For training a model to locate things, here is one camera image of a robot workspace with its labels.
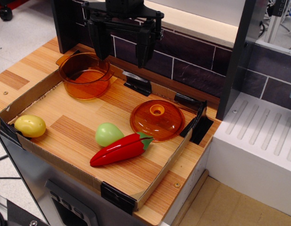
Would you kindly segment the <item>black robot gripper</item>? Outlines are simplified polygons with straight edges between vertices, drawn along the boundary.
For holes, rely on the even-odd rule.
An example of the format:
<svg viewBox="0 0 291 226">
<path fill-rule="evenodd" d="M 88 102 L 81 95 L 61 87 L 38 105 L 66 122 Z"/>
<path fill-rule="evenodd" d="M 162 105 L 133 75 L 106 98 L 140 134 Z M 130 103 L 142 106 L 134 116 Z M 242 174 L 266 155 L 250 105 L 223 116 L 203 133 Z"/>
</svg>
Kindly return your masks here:
<svg viewBox="0 0 291 226">
<path fill-rule="evenodd" d="M 110 55 L 111 34 L 120 31 L 137 34 L 136 57 L 138 68 L 152 59 L 155 42 L 163 37 L 164 14 L 144 5 L 143 0 L 106 0 L 84 2 L 84 20 L 96 55 L 104 60 Z M 126 19 L 145 19 L 143 25 L 123 23 Z"/>
</svg>

